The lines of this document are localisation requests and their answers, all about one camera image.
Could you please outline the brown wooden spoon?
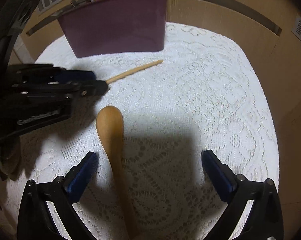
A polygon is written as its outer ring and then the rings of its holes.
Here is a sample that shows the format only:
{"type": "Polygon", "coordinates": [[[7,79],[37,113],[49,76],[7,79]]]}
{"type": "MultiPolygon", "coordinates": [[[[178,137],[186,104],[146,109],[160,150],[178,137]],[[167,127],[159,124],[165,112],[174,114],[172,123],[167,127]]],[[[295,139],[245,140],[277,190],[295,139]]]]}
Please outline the brown wooden spoon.
{"type": "Polygon", "coordinates": [[[110,162],[127,234],[130,239],[137,239],[141,231],[128,194],[121,162],[124,145],[124,122],[121,111],[115,106],[104,107],[97,115],[96,129],[110,162]]]}

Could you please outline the wooden chopstick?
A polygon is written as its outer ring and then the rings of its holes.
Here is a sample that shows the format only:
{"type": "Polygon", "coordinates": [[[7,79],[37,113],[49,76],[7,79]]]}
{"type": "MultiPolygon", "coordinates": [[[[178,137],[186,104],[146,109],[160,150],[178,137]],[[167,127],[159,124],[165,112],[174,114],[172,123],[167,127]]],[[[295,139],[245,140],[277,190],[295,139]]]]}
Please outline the wooden chopstick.
{"type": "Polygon", "coordinates": [[[145,70],[147,68],[151,68],[151,67],[156,66],[156,65],[161,64],[161,63],[163,63],[163,60],[157,60],[157,61],[150,62],[148,64],[144,64],[142,66],[136,67],[134,69],[130,69],[126,72],[123,72],[121,74],[118,74],[117,76],[114,76],[114,77],[106,80],[106,83],[109,85],[109,84],[114,83],[114,82],[116,82],[120,79],[124,79],[127,76],[133,75],[137,72],[140,72],[140,71],[145,70]]]}

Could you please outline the maroon plastic utensil holder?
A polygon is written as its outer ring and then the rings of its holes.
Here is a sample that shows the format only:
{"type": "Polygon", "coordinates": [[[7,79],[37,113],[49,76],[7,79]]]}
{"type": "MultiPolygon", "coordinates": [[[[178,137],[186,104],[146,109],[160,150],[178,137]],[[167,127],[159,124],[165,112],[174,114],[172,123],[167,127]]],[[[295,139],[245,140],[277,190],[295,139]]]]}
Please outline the maroon plastic utensil holder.
{"type": "Polygon", "coordinates": [[[58,18],[78,58],[164,48],[167,0],[97,0],[58,18]]]}

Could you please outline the white lace table cloth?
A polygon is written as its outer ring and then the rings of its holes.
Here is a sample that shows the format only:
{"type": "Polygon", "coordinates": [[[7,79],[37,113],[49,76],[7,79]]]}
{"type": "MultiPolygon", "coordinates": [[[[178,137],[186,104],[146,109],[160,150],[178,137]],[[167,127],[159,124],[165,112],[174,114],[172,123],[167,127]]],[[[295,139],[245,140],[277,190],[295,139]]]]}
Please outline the white lace table cloth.
{"type": "Polygon", "coordinates": [[[38,57],[68,69],[95,72],[107,80],[161,60],[110,85],[100,99],[85,98],[72,118],[21,137],[18,178],[0,187],[12,223],[18,219],[27,180],[65,175],[89,151],[99,166],[78,215],[98,239],[126,239],[112,172],[96,130],[105,106],[124,120],[123,168],[142,230],[155,239],[203,239],[225,204],[201,164],[212,150],[249,180],[279,182],[279,151],[268,102],[248,58],[233,40],[189,25],[166,24],[165,46],[156,53],[119,53],[76,58],[65,37],[38,57]]]}

